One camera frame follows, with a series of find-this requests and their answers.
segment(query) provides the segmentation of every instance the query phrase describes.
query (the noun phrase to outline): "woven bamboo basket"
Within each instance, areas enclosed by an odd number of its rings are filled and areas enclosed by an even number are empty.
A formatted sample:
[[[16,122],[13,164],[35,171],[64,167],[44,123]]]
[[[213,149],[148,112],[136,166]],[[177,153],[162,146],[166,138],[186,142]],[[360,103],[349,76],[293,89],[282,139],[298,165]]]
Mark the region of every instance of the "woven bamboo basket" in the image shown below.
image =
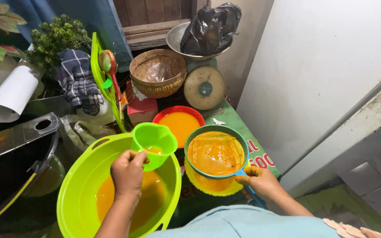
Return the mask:
[[[162,82],[143,81],[148,72],[149,65],[171,59],[171,71],[173,78]],[[147,97],[162,98],[175,93],[183,84],[188,74],[188,66],[185,59],[172,50],[150,50],[135,57],[130,63],[130,78],[138,90]]]

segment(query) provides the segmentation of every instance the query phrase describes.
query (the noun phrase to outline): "black plastic bag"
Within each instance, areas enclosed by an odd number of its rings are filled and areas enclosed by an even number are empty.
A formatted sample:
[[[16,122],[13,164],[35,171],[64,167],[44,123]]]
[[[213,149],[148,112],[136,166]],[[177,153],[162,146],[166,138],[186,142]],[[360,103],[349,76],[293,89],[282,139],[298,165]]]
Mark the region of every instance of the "black plastic bag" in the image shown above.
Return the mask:
[[[193,56],[212,56],[224,51],[232,43],[241,16],[242,10],[233,3],[217,8],[204,6],[186,28],[180,50]]]

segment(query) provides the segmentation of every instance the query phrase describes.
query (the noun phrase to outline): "green plastic basin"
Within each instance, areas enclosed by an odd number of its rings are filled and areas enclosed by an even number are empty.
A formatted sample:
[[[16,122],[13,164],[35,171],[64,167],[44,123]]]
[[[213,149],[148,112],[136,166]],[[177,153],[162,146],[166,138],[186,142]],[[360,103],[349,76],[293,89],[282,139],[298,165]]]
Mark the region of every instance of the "green plastic basin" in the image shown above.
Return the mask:
[[[132,134],[107,136],[94,142],[68,171],[57,201],[57,219],[65,238],[93,237],[101,225],[95,195],[110,175],[110,165],[132,145]],[[141,237],[165,230],[179,200],[182,176],[174,154],[156,169],[166,185],[166,199],[157,213],[143,226],[129,234]]]

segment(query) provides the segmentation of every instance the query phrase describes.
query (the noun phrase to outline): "wooden plank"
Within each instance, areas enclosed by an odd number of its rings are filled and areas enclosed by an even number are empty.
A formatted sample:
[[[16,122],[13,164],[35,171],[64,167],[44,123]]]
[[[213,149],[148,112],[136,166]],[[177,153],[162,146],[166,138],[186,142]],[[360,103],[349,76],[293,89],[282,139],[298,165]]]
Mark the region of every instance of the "wooden plank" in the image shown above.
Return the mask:
[[[140,33],[140,34],[134,34],[134,35],[127,35],[126,40],[132,40],[132,39],[137,39],[141,37],[147,37],[151,35],[165,35],[167,32],[169,32],[170,29],[167,30],[159,30],[159,31],[152,31],[152,32],[145,32],[145,33]]]
[[[192,0],[192,18],[203,6],[207,5],[207,0]]]
[[[181,0],[180,15],[182,19],[187,19],[192,16],[192,0]]]
[[[166,21],[181,19],[180,0],[164,0],[164,18]]]
[[[148,24],[145,0],[124,0],[124,3],[131,26]]]
[[[145,24],[145,25],[137,25],[131,27],[124,27],[123,31],[125,35],[134,35],[139,33],[158,31],[158,30],[170,30],[173,27],[185,23],[190,22],[191,19],[181,19],[177,21],[169,21],[169,22],[159,22],[154,24]]]
[[[167,45],[166,35],[153,35],[137,39],[128,40],[130,50],[141,50],[162,45]]]
[[[126,4],[124,0],[113,0],[116,7],[117,15],[119,15],[120,23],[122,27],[130,26],[129,15],[127,14]]]
[[[148,23],[164,22],[163,0],[145,0]]]

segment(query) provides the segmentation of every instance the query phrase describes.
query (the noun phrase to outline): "blue plaid cloth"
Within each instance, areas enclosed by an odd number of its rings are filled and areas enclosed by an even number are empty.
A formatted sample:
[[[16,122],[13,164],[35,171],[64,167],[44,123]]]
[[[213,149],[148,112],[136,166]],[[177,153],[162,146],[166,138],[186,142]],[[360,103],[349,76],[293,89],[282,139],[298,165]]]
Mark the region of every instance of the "blue plaid cloth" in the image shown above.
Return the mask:
[[[61,65],[56,68],[57,81],[64,98],[83,112],[96,116],[99,104],[107,100],[95,84],[91,70],[91,57],[83,51],[66,49],[57,53]]]

